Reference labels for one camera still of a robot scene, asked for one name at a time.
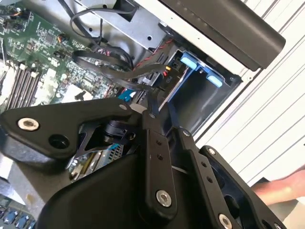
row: white wall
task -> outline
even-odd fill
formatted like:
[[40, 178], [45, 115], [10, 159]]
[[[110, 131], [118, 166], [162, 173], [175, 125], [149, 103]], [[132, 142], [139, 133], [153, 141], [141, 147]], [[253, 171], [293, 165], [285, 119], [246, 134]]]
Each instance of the white wall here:
[[[270, 180], [284, 177], [305, 164], [305, 3], [304, 0], [244, 2], [286, 38], [286, 45], [197, 146], [215, 147], [252, 185], [261, 177]], [[241, 75], [246, 81], [255, 73], [243, 71]]]

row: ram slot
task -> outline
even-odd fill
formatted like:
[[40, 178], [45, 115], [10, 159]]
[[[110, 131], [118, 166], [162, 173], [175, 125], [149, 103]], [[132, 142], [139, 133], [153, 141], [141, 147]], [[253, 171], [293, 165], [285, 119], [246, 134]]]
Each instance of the ram slot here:
[[9, 109], [14, 109], [16, 108], [16, 105], [17, 105], [17, 102], [18, 102], [18, 99], [20, 97], [20, 94], [21, 94], [21, 90], [22, 90], [22, 87], [24, 85], [24, 81], [25, 81], [25, 77], [26, 77], [26, 71], [25, 70], [22, 70], [22, 73], [21, 73], [21, 76], [20, 76], [20, 80], [17, 81], [17, 88], [16, 88], [16, 93], [14, 94], [14, 97], [13, 97], [13, 101], [9, 107]]
[[14, 81], [14, 84], [13, 84], [13, 87], [12, 87], [12, 90], [11, 90], [11, 93], [10, 93], [10, 96], [9, 96], [9, 99], [8, 99], [8, 102], [6, 104], [6, 108], [5, 110], [8, 110], [10, 108], [10, 105], [12, 103], [12, 100], [13, 100], [13, 97], [14, 97], [14, 94], [16, 92], [16, 89], [17, 89], [17, 84], [18, 84], [18, 81], [20, 79], [20, 75], [22, 73], [22, 70], [20, 69], [20, 66], [18, 66], [18, 69], [16, 71], [16, 75], [15, 75], [15, 81]]
[[31, 105], [31, 102], [34, 98], [34, 95], [35, 95], [36, 91], [37, 91], [38, 82], [39, 82], [39, 76], [36, 76], [35, 78], [31, 77], [31, 84], [29, 86], [29, 89], [28, 89], [28, 92], [25, 96], [25, 99], [23, 100], [23, 107]]

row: green circuit board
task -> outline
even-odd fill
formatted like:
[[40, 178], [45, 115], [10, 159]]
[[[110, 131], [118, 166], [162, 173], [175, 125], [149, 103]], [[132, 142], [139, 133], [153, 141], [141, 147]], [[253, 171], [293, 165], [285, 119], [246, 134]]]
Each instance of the green circuit board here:
[[[108, 79], [72, 61], [72, 52], [88, 50], [86, 45], [23, 7], [20, 2], [0, 8], [0, 14], [15, 15], [18, 14], [16, 12], [20, 14], [0, 17], [0, 38], [4, 41], [9, 59], [22, 63], [40, 78], [36, 96], [30, 105], [74, 102], [65, 98], [66, 93], [72, 98], [73, 93], [78, 94], [83, 90], [86, 92], [85, 100], [104, 98], [106, 94], [116, 95], [118, 89]], [[90, 61], [96, 65], [102, 64], [96, 60]]]

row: metal plate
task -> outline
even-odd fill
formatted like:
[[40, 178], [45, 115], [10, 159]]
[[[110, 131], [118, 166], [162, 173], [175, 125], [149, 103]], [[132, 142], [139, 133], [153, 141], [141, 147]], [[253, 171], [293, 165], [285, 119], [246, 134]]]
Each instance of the metal plate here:
[[[102, 7], [107, 0], [81, 0], [79, 3], [87, 8]], [[108, 8], [114, 6], [113, 4], [107, 4]], [[162, 42], [165, 33], [159, 28], [159, 19], [146, 9], [140, 7], [131, 22], [125, 20], [117, 13], [108, 12], [96, 12], [101, 18], [106, 20], [110, 25], [119, 29], [126, 36], [133, 39], [136, 43], [140, 44], [145, 49], [156, 48]]]

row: screw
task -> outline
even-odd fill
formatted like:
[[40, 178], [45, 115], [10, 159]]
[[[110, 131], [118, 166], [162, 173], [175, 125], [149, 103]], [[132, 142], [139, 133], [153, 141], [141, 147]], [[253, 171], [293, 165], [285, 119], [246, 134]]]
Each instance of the screw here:
[[156, 118], [156, 116], [153, 113], [149, 113], [149, 116], [152, 118]]
[[219, 218], [221, 225], [223, 225], [223, 227], [225, 229], [232, 229], [232, 223], [226, 215], [219, 214], [218, 218]]
[[184, 135], [187, 136], [187, 137], [191, 136], [191, 134], [190, 134], [188, 131], [186, 131], [186, 130], [183, 130], [183, 133], [184, 133]]
[[276, 229], [282, 229], [280, 225], [278, 225], [277, 223], [274, 224]]
[[122, 108], [123, 110], [127, 110], [127, 107], [123, 104], [120, 104], [119, 107]]
[[156, 197], [159, 204], [161, 204], [163, 207], [169, 208], [172, 205], [171, 196], [164, 190], [157, 191]]
[[211, 148], [209, 148], [208, 151], [209, 151], [209, 153], [212, 154], [212, 155], [215, 155], [215, 154], [216, 154], [215, 151], [214, 151], [213, 149], [211, 149]]
[[18, 127], [26, 131], [35, 131], [39, 128], [39, 123], [32, 118], [22, 118], [18, 122]]

